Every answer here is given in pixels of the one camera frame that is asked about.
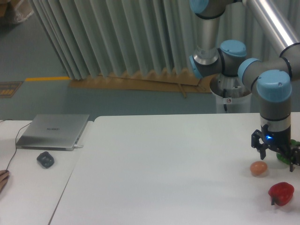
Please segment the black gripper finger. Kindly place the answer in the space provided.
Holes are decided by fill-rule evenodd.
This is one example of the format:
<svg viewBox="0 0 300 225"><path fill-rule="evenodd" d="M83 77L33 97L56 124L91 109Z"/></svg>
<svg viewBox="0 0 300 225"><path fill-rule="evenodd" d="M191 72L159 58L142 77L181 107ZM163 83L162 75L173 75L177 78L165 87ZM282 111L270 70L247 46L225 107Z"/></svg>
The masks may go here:
<svg viewBox="0 0 300 225"><path fill-rule="evenodd" d="M260 153L260 159L264 160L266 157L267 144L264 142L260 143L260 140L262 140L262 133L257 129L251 135L251 147L255 148Z"/></svg>
<svg viewBox="0 0 300 225"><path fill-rule="evenodd" d="M286 148L285 157L289 161L289 171L293 172L294 166L300 165L300 147L290 144Z"/></svg>

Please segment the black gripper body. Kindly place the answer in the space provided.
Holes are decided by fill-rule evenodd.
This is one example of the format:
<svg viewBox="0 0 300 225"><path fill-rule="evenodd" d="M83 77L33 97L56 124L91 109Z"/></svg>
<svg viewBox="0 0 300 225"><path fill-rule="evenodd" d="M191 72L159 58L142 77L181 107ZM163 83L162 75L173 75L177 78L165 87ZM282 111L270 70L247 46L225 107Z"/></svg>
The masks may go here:
<svg viewBox="0 0 300 225"><path fill-rule="evenodd" d="M282 131L270 131L268 125L261 127L262 142L265 147L283 155L291 154L291 127Z"/></svg>

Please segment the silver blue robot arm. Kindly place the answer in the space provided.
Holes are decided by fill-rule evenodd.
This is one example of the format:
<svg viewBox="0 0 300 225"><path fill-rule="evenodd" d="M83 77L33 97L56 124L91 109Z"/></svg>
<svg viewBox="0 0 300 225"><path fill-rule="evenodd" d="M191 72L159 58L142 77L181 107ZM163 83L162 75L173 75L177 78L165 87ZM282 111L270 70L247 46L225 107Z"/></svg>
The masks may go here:
<svg viewBox="0 0 300 225"><path fill-rule="evenodd" d="M300 78L300 39L271 0L245 0L247 7L278 54L277 60L262 62L246 58L240 41L216 46L219 19L230 0L192 0L190 8L203 21L201 41L189 57L194 75L201 79L213 74L239 78L258 100L261 128L251 136L251 146L264 159L266 150L281 155L291 170L300 164L300 148L291 141L292 81Z"/></svg>

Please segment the person hand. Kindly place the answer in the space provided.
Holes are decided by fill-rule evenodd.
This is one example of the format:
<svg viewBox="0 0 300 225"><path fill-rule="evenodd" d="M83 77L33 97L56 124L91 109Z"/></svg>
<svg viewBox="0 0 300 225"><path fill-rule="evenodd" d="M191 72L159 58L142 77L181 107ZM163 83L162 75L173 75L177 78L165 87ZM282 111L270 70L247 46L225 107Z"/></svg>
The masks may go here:
<svg viewBox="0 0 300 225"><path fill-rule="evenodd" d="M8 170L0 171L0 192L2 192L3 188L6 186L9 176L10 172Z"/></svg>

